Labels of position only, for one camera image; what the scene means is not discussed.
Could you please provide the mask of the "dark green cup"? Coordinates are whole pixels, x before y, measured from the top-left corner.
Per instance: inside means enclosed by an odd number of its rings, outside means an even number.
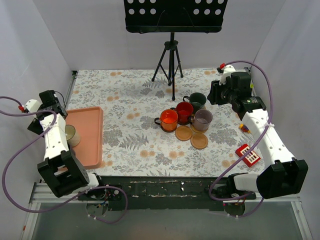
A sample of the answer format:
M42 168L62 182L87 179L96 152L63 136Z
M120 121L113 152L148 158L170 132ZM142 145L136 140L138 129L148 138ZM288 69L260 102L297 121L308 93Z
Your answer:
M194 112L203 109L207 102L206 96L200 92L194 92L190 96L185 95L182 100L189 102L193 106Z

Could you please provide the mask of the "lilac purple cup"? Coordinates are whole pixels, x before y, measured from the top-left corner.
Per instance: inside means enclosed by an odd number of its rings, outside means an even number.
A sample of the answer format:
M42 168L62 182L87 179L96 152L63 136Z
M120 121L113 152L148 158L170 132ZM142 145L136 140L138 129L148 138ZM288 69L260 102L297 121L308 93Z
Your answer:
M188 117L188 122L199 132L205 132L212 120L212 113L206 109L199 109L194 115Z

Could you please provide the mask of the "woven rattan coaster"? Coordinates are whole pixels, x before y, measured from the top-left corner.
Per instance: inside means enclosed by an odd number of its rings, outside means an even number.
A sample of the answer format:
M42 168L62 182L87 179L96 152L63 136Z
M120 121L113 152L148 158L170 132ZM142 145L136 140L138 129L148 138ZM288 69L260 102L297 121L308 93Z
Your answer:
M197 130L192 124L189 125L190 128L195 132L195 133L199 133L199 134L203 134L205 132L208 131L208 129L205 129L205 130Z

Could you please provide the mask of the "red cup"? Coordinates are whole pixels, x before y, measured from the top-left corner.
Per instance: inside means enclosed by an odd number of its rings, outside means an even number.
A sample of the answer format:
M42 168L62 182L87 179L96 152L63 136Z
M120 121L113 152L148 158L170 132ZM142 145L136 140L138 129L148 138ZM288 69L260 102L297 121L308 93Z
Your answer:
M194 108L189 102L180 102L176 107L171 107L178 115L177 123L179 125L187 125L189 123L188 118L193 114Z

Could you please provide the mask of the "light wooden coaster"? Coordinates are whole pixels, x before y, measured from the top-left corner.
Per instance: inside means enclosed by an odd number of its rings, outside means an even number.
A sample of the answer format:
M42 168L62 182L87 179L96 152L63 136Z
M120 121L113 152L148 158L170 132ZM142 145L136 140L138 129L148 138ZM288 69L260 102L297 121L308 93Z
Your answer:
M193 131L189 126L186 125L181 125L175 130L175 136L180 141L187 141L192 137L192 135Z
M208 146L208 138L202 133L196 133L190 138L191 145L198 149L204 149Z

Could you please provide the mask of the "orange cup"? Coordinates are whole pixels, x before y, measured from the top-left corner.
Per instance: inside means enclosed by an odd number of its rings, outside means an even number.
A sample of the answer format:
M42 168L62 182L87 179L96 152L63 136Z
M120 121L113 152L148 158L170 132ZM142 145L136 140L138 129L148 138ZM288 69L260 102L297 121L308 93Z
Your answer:
M154 119L154 123L165 132L174 132L178 126L178 114L173 109L166 109L160 114L160 117Z

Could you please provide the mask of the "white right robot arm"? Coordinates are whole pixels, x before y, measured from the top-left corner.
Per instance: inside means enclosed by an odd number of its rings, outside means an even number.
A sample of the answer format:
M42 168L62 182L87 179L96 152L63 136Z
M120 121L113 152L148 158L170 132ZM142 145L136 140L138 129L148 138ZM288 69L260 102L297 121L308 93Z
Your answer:
M271 113L262 99L252 95L251 76L245 71L225 71L211 83L207 99L212 105L231 104L248 127L264 160L260 174L235 173L228 177L223 190L237 199L244 192L257 192L265 199L298 194L308 172L305 160L298 160L286 148L274 126Z

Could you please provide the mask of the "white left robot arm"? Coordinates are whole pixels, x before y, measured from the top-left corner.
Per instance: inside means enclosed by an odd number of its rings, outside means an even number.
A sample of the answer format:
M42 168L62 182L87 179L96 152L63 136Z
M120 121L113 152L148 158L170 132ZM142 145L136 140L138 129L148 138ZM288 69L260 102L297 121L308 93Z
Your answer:
M99 183L97 175L88 173L76 157L76 153L67 143L65 133L68 113L59 102L54 90L39 94L40 100L29 100L25 107L30 113L38 111L27 129L41 135L45 142L43 162L37 170L53 194L60 198L73 191L85 191L95 200L106 196L106 187Z

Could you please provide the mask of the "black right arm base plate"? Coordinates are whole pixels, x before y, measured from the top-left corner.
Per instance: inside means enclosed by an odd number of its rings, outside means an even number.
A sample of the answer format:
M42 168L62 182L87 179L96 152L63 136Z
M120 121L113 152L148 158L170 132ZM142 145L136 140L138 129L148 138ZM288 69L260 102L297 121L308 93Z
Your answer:
M215 196L216 198L235 198L239 196L243 196L247 194L247 191L242 191L242 190L230 190L228 189L226 184L217 184L213 187L211 191L212 195Z

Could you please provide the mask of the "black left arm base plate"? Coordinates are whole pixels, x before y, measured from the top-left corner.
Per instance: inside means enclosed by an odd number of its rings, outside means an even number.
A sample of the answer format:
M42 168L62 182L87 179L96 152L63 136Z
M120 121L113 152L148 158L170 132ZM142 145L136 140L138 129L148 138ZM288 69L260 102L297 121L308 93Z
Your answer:
M76 199L79 201L119 201L122 198L122 185L112 184L114 188L101 188L85 191L84 194L78 196Z

